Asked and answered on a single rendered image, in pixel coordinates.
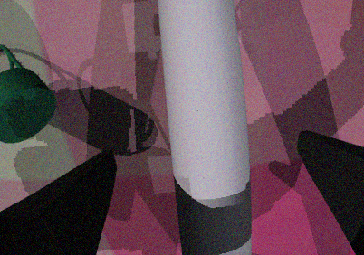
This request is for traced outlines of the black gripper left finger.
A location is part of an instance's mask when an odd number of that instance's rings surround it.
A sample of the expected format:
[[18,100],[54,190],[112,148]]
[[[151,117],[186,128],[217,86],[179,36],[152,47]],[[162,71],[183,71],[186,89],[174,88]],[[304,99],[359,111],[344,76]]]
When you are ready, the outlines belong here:
[[102,151],[1,210],[0,255],[95,255],[116,170],[113,151]]

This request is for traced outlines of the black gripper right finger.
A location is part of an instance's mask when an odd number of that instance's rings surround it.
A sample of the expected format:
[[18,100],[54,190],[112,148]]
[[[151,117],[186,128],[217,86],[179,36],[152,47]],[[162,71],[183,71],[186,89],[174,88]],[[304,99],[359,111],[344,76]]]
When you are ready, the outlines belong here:
[[302,130],[296,150],[350,247],[364,255],[364,147]]

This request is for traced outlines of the grey metal pipe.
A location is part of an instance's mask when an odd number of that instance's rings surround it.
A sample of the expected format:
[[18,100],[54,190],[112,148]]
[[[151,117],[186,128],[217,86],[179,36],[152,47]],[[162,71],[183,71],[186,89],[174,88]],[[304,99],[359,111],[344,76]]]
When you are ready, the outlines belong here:
[[158,15],[182,255],[252,255],[234,0],[158,0]]

